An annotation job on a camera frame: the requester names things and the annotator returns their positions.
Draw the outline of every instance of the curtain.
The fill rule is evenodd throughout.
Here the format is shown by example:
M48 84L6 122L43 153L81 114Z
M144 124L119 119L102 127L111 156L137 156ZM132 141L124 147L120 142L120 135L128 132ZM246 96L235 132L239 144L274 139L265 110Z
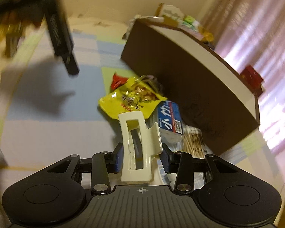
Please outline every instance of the curtain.
M251 65L264 79L259 130L279 153L285 148L285 0L216 0L202 25L236 71Z

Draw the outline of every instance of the cardboard box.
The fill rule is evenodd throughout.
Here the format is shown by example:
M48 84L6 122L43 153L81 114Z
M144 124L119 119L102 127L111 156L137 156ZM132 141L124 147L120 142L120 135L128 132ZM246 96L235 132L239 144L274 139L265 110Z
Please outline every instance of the cardboard box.
M222 154L260 124L249 85L221 57L180 28L138 19L121 59L138 75L151 74L179 105L185 123L202 130Z

